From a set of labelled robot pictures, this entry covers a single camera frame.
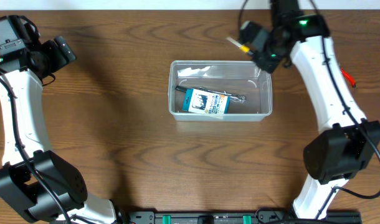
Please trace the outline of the yellow black screwdriver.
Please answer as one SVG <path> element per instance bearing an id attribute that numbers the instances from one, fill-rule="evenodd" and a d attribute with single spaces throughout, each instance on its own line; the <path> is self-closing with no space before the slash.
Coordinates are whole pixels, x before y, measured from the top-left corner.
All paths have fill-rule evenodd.
<path id="1" fill-rule="evenodd" d="M 239 50 L 241 50 L 243 53 L 249 56 L 253 56 L 253 52 L 245 45 L 241 44 L 240 42 L 234 40 L 232 37 L 226 38 L 230 43 L 234 44 Z"/>

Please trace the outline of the silver offset ring wrench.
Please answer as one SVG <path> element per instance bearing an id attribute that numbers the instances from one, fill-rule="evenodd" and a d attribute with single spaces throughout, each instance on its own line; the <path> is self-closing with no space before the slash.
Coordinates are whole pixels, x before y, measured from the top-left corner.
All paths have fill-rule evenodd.
<path id="1" fill-rule="evenodd" d="M 215 93 L 215 94 L 220 94 L 220 95 L 225 95 L 228 96 L 232 101 L 238 102 L 238 103 L 244 103 L 246 101 L 246 97 L 244 95 L 237 95 L 237 94 L 232 94 L 228 93 L 226 91 L 214 91 L 214 90 L 208 90 L 204 87 L 199 87 L 199 90 L 206 91 L 209 93 Z"/>

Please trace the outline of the clear plastic container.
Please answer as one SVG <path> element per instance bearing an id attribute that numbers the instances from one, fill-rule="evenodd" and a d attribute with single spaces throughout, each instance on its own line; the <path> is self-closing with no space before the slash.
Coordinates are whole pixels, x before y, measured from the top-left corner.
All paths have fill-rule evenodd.
<path id="1" fill-rule="evenodd" d="M 226 114 L 190 113 L 182 109 L 186 93 L 175 90 L 178 85 L 244 95 L 246 101 L 230 99 Z M 170 68 L 168 108 L 177 121 L 261 121 L 272 113 L 272 79 L 248 61 L 176 60 Z"/>

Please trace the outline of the white teal screwdriver box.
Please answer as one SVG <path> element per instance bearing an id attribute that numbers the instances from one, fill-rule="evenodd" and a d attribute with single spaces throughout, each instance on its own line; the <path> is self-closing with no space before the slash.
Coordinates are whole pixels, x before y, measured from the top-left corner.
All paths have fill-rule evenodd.
<path id="1" fill-rule="evenodd" d="M 226 114 L 229 103 L 228 96 L 191 88 L 186 90 L 182 109 L 197 114 Z"/>

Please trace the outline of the red black handled pliers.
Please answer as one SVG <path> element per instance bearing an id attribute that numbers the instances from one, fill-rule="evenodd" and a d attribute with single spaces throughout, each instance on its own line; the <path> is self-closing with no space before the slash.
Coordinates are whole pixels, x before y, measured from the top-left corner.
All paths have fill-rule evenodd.
<path id="1" fill-rule="evenodd" d="M 352 75 L 350 75 L 348 72 L 346 72 L 343 68 L 341 68 L 341 72 L 342 72 L 342 75 L 344 76 L 344 78 L 349 81 L 349 84 L 351 85 L 352 88 L 355 88 L 356 87 L 356 81 L 355 79 L 353 78 Z"/>

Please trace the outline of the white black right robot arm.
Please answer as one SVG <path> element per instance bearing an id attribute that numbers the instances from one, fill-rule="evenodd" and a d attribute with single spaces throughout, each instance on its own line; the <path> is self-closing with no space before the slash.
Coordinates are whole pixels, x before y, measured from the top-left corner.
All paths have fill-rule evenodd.
<path id="1" fill-rule="evenodd" d="M 271 1 L 272 29 L 238 21 L 239 43 L 261 70 L 295 66 L 315 110 L 318 136 L 303 152 L 308 172 L 292 203 L 293 223 L 323 222 L 330 203 L 377 157 L 380 123 L 355 102 L 335 56 L 329 27 L 319 10 L 305 14 L 297 1 Z M 380 196 L 380 189 L 369 196 Z"/>

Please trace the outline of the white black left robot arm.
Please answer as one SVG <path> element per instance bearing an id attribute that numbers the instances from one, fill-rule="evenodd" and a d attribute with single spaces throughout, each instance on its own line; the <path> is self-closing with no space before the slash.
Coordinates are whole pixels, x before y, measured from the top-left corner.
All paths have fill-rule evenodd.
<path id="1" fill-rule="evenodd" d="M 63 37 L 41 42 L 27 17 L 0 17 L 5 137 L 0 197 L 29 223 L 123 223 L 115 204 L 90 194 L 79 170 L 59 157 L 49 140 L 42 109 L 44 79 L 75 59 Z"/>

